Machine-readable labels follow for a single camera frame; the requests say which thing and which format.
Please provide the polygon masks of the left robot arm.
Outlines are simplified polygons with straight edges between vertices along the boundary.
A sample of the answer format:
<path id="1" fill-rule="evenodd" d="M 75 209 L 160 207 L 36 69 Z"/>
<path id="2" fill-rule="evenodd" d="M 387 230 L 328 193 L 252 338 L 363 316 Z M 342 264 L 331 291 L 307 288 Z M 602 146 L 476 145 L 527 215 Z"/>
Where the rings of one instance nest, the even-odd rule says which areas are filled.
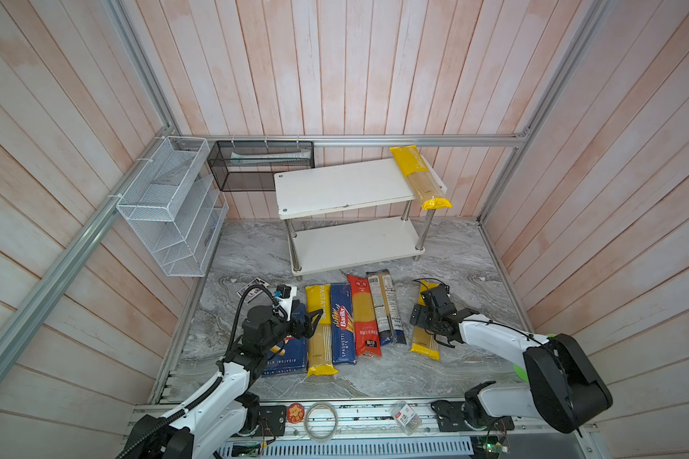
<path id="1" fill-rule="evenodd" d="M 212 458 L 230 437 L 256 432 L 260 398 L 250 387 L 286 338 L 310 339 L 325 311 L 290 317 L 281 306 L 256 306 L 242 323 L 242 335 L 199 390 L 160 417 L 136 423 L 120 458 Z"/>

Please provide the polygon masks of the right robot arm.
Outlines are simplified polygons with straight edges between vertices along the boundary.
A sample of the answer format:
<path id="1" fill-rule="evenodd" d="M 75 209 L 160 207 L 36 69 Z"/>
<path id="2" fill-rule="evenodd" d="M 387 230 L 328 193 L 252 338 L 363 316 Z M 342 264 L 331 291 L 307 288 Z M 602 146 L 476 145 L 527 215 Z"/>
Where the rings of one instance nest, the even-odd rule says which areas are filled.
<path id="1" fill-rule="evenodd" d="M 541 419 L 554 430 L 568 434 L 609 410 L 614 398 L 589 357 L 569 335 L 545 336 L 490 319 L 479 311 L 457 308 L 450 287 L 426 279 L 420 285 L 420 302 L 410 323 L 434 337 L 440 345 L 458 343 L 488 351 L 526 373 L 523 384 L 498 386 L 487 381 L 468 389 L 464 401 L 446 407 L 434 402 L 434 412 L 453 417 L 470 430 L 488 431 L 509 418 Z"/>

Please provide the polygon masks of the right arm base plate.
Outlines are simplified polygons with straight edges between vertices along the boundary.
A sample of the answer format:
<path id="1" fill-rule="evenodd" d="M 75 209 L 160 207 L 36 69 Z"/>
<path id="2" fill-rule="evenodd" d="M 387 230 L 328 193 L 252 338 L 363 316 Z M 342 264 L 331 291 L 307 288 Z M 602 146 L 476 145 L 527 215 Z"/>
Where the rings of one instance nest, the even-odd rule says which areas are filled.
<path id="1" fill-rule="evenodd" d="M 515 428 L 511 417 L 489 416 L 484 409 L 470 401 L 436 400 L 430 404 L 430 408 L 436 415 L 440 432 L 487 431 L 488 428 L 503 431 Z"/>

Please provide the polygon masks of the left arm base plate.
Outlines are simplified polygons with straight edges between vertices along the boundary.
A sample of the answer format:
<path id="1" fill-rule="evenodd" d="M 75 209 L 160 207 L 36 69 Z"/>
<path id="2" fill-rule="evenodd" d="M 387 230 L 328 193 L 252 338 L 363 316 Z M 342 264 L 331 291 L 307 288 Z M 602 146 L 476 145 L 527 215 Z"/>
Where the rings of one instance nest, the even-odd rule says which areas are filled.
<path id="1" fill-rule="evenodd" d="M 233 439 L 283 437 L 287 424 L 287 409 L 287 405 L 262 405 L 253 415 L 248 415 L 243 429 L 234 434 Z"/>

